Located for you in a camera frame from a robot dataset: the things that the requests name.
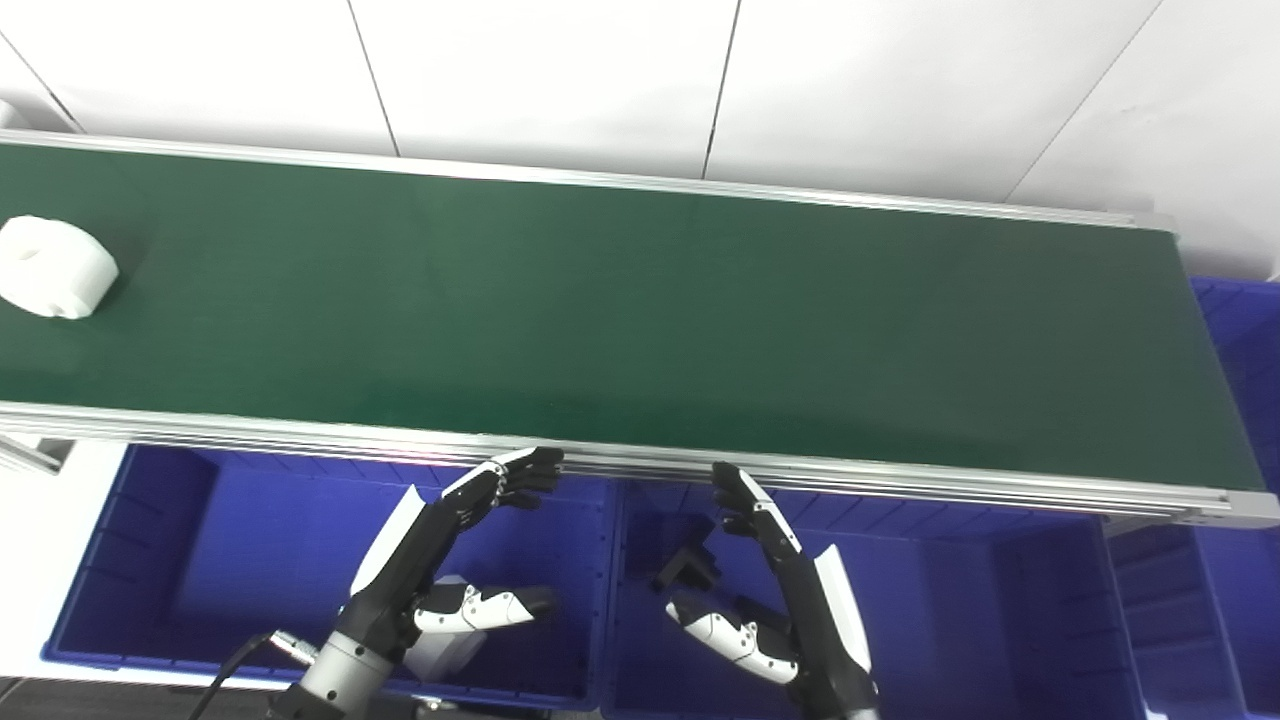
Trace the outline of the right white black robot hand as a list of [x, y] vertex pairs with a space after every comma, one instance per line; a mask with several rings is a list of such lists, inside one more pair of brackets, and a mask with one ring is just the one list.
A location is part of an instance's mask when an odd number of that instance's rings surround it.
[[669, 597], [667, 616], [737, 669], [785, 688], [805, 719], [878, 719], [870, 644], [838, 547], [806, 552], [776, 501], [740, 466], [716, 461], [710, 479], [722, 529], [758, 543], [785, 620], [745, 607], [722, 611], [687, 591]]

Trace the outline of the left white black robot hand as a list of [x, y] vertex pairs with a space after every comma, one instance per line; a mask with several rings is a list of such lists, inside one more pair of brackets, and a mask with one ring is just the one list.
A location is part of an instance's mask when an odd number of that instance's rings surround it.
[[460, 536], [493, 509], [535, 510], [561, 478], [562, 448], [535, 446], [480, 462], [422, 503], [381, 566], [342, 609], [333, 642], [392, 664], [421, 635], [488, 632], [531, 623], [558, 607], [550, 587], [442, 584], [436, 573]]

